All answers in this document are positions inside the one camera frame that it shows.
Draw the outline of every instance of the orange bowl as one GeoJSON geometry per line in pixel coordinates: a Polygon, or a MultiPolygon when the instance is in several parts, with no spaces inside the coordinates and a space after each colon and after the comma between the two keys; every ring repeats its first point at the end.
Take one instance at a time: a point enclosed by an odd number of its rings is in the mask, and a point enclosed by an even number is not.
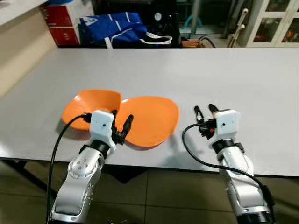
{"type": "MultiPolygon", "coordinates": [[[[64,123],[68,123],[74,117],[92,113],[95,110],[112,112],[119,110],[121,94],[111,90],[83,90],[65,107],[61,116],[64,123]]],[[[71,124],[71,127],[78,130],[89,130],[90,124],[78,119],[71,124]]]]}
{"type": "Polygon", "coordinates": [[[179,108],[163,97],[136,97],[123,100],[116,115],[119,131],[130,114],[134,119],[126,141],[141,147],[154,147],[173,134],[178,124],[179,108]]]}

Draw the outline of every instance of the red box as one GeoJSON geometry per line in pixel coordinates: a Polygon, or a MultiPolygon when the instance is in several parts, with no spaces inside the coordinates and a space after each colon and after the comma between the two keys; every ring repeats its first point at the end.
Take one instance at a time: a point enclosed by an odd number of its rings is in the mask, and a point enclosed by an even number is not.
{"type": "Polygon", "coordinates": [[[73,0],[41,7],[48,27],[75,27],[81,17],[94,15],[91,0],[73,0]]]}
{"type": "Polygon", "coordinates": [[[78,27],[54,27],[50,28],[53,39],[57,45],[79,45],[78,27]]]}

